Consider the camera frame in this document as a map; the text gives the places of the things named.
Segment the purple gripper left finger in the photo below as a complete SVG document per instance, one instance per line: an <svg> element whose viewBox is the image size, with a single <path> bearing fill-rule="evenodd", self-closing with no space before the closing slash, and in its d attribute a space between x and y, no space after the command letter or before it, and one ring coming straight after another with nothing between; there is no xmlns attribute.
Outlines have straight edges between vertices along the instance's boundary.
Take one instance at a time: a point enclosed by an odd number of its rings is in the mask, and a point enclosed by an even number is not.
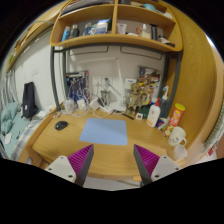
<svg viewBox="0 0 224 224"><path fill-rule="evenodd" d="M59 156L46 171L83 186L94 155L94 146L88 145L70 156Z"/></svg>

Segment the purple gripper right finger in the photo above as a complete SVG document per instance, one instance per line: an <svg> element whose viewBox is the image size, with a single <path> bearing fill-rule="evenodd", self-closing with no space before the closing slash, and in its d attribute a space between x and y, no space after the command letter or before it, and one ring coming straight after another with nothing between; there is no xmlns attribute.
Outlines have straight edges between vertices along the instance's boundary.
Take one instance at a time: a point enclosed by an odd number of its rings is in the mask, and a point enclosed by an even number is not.
<svg viewBox="0 0 224 224"><path fill-rule="evenodd" d="M134 145L133 154L143 186L180 170L168 156L159 157L139 145Z"/></svg>

